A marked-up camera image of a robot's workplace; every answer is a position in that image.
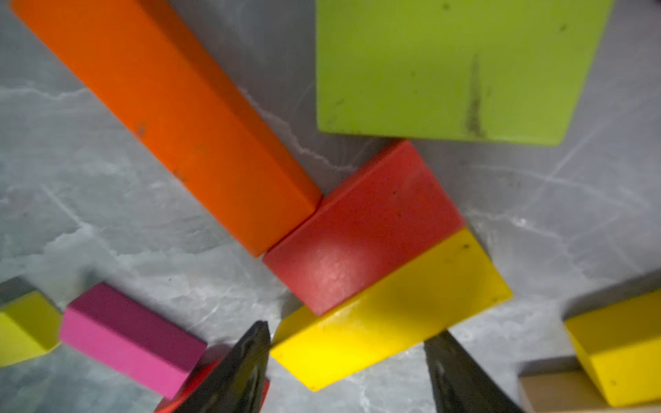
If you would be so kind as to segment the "red block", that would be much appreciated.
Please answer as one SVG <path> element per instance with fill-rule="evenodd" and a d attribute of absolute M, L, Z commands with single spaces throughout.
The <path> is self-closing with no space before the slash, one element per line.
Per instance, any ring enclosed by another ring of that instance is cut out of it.
<path fill-rule="evenodd" d="M 325 196 L 263 263 L 321 316 L 464 225 L 413 144 L 398 139 Z"/>
<path fill-rule="evenodd" d="M 197 372 L 173 399 L 162 399 L 156 412 L 259 412 L 268 394 L 268 361 L 218 359 Z"/>

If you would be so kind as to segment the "long yellow block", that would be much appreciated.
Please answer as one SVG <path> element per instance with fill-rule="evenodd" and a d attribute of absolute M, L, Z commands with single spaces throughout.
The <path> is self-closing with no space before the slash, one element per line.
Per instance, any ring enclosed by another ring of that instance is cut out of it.
<path fill-rule="evenodd" d="M 302 306 L 279 324 L 270 354 L 316 392 L 512 296 L 463 229 L 322 317 Z"/>

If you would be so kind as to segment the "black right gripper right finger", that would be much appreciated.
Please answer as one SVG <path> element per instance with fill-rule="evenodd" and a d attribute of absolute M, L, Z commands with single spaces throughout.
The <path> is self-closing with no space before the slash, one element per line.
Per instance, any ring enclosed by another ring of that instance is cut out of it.
<path fill-rule="evenodd" d="M 466 349 L 444 331 L 423 344 L 439 412 L 520 412 Z"/>

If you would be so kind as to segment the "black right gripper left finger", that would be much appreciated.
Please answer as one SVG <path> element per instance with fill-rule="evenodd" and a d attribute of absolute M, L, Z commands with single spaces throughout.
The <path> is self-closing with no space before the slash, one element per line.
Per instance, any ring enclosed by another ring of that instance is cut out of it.
<path fill-rule="evenodd" d="M 260 412 L 270 345 L 269 324 L 257 321 L 175 411 Z"/>

